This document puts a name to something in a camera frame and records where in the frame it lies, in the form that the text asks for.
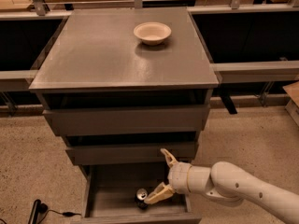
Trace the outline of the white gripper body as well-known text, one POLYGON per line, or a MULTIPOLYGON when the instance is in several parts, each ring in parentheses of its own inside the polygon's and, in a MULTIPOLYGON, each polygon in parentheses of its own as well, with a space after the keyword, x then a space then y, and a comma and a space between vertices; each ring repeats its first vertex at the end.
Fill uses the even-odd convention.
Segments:
POLYGON ((169 170, 168 181, 175 193, 188 194, 188 174, 191 165, 185 162, 175 163, 169 170))

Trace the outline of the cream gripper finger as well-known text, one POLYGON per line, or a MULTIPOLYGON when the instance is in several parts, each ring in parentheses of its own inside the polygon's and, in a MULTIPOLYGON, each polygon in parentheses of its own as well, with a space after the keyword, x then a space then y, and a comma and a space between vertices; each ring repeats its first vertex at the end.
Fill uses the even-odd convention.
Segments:
POLYGON ((169 184, 162 182, 148 195, 148 197, 144 200, 144 203, 155 204, 171 198, 174 194, 174 189, 169 184))
POLYGON ((165 161, 169 168, 172 168, 178 162, 175 156, 166 148, 161 148, 160 151, 164 155, 165 161))

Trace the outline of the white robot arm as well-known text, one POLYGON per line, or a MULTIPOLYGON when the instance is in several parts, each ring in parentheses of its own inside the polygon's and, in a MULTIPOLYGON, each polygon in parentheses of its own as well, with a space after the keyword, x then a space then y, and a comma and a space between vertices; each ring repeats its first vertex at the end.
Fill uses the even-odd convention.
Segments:
POLYGON ((146 204, 169 199, 175 193, 201 194, 214 202, 237 203, 247 200, 286 224, 299 224, 297 194, 264 182, 227 161, 202 167, 178 161, 165 148, 161 152, 169 167, 168 183, 159 184, 144 200, 146 204))

